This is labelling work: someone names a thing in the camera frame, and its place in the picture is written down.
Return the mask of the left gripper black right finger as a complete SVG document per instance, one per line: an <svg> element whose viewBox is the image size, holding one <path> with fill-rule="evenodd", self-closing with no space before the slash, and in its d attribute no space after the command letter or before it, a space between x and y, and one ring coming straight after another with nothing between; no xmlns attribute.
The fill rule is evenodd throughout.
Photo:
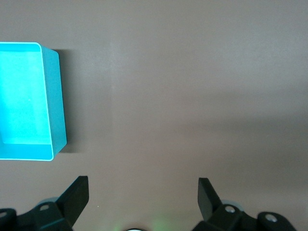
<svg viewBox="0 0 308 231"><path fill-rule="evenodd" d="M198 206L203 220L194 231L294 231L295 227L284 216L261 212L253 218L238 206L224 204L208 178L198 180Z"/></svg>

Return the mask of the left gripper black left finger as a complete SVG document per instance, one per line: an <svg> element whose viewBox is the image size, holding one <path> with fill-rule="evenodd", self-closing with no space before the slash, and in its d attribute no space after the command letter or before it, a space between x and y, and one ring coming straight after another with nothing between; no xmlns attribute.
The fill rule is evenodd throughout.
<svg viewBox="0 0 308 231"><path fill-rule="evenodd" d="M89 201L89 179L79 176L56 199L46 199L18 215L13 208L0 210L2 231L72 231Z"/></svg>

